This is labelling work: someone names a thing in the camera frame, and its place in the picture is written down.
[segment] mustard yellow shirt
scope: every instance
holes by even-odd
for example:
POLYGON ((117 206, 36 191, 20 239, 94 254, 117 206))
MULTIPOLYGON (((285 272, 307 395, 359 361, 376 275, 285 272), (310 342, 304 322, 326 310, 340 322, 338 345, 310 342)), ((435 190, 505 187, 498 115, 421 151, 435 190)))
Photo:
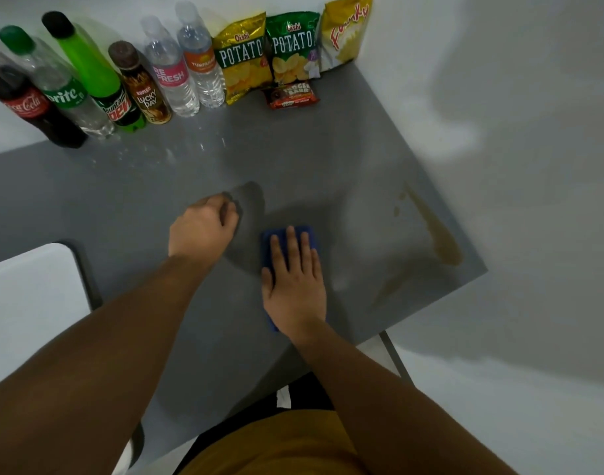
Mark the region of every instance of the mustard yellow shirt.
POLYGON ((291 410, 230 433, 203 450, 181 475, 362 475, 337 413, 291 410))

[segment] white bottle cap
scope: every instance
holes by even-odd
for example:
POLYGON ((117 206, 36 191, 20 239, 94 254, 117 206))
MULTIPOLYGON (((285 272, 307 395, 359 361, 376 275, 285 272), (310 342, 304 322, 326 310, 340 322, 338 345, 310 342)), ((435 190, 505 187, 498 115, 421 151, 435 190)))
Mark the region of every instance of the white bottle cap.
POLYGON ((175 12, 177 13, 177 18, 183 24, 201 21, 201 16, 199 16, 199 11, 196 9, 195 4, 188 0, 177 2, 175 12))
POLYGON ((149 37, 154 37, 165 31, 163 24, 156 16, 144 16, 141 21, 141 26, 149 37))

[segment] plastic bottle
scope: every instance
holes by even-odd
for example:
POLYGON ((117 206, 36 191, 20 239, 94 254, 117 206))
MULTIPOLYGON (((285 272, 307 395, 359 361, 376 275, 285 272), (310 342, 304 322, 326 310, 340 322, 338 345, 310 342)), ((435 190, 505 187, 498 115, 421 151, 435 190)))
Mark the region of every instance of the plastic bottle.
POLYGON ((0 30, 0 39, 20 59, 34 85, 63 114, 87 135, 106 138, 115 125, 88 96, 87 91, 62 60, 36 42, 20 27, 9 25, 0 30))
POLYGON ((50 11, 42 20, 78 71, 89 95, 108 118, 127 132, 145 127, 146 119, 122 86, 120 77, 100 52, 76 33, 69 19, 60 11, 50 11))
POLYGON ((0 101, 58 146, 80 148, 87 139, 87 135, 1 53, 0 101))
POLYGON ((225 80, 217 59, 214 58, 212 38, 194 3, 179 1, 175 5, 183 27, 177 32, 187 67, 196 81, 201 103, 209 108, 225 101, 225 80))
POLYGON ((129 42, 120 40, 108 47, 108 55, 122 72, 124 85, 148 122, 163 125, 172 118, 162 92, 139 60, 139 54, 129 42))
POLYGON ((156 16, 142 18, 141 25, 147 36, 144 53, 153 65, 172 110, 179 116, 196 115, 199 112, 199 97, 179 44, 156 16))

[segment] green chips bag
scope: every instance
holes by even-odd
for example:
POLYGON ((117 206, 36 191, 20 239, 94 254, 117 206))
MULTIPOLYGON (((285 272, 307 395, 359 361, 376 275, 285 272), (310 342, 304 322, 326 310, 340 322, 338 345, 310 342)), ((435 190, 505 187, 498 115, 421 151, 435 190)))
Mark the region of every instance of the green chips bag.
POLYGON ((272 68, 279 85, 320 78, 317 25, 320 14, 296 11, 266 19, 266 35, 273 50, 272 68))

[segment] bottle label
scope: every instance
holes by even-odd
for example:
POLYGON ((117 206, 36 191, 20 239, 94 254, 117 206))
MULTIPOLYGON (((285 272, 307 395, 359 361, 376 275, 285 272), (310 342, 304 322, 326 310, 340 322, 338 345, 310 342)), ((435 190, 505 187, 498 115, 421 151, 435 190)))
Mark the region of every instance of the bottle label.
POLYGON ((171 119, 172 112, 146 70, 140 67, 135 73, 129 72, 128 75, 125 73, 124 83, 150 123, 162 125, 171 119))
POLYGON ((205 52, 195 53, 184 51, 187 67, 197 73, 209 73, 217 65, 217 59, 214 57, 214 48, 210 46, 205 52))
POLYGON ((49 100, 34 87, 20 98, 1 101, 21 118, 36 118, 49 110, 50 106, 49 100))
POLYGON ((43 93, 49 100, 53 101, 57 107, 68 110, 75 108, 87 99, 87 91, 77 79, 71 77, 69 83, 60 90, 43 90, 43 93))
POLYGON ((188 72, 186 62, 181 58, 181 61, 174 66, 154 66, 153 70, 159 84, 162 87, 179 87, 183 85, 188 79, 188 72))
POLYGON ((93 100, 96 101, 108 118, 121 127, 131 125, 141 117, 139 109, 132 103, 131 97, 122 86, 113 95, 93 97, 93 100))

